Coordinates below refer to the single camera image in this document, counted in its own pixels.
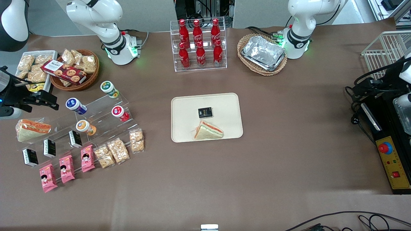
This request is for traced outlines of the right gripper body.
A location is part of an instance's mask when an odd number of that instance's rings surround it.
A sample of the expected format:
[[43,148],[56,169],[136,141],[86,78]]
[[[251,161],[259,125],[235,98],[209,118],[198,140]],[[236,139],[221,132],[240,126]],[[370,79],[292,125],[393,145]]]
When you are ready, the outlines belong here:
[[1,68],[1,113],[16,113],[18,109],[32,112],[29,104],[35,102],[35,93],[21,85],[17,77],[10,74],[6,68]]

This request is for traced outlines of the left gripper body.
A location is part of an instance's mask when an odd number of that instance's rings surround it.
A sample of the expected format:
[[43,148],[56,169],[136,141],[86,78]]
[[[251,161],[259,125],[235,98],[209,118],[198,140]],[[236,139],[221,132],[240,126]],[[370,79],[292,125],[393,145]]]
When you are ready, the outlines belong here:
[[399,84],[401,79],[398,76],[384,76],[380,79],[373,79],[372,77],[367,77],[364,80],[365,90],[364,96],[377,95],[378,93],[392,92],[399,94],[402,92]]

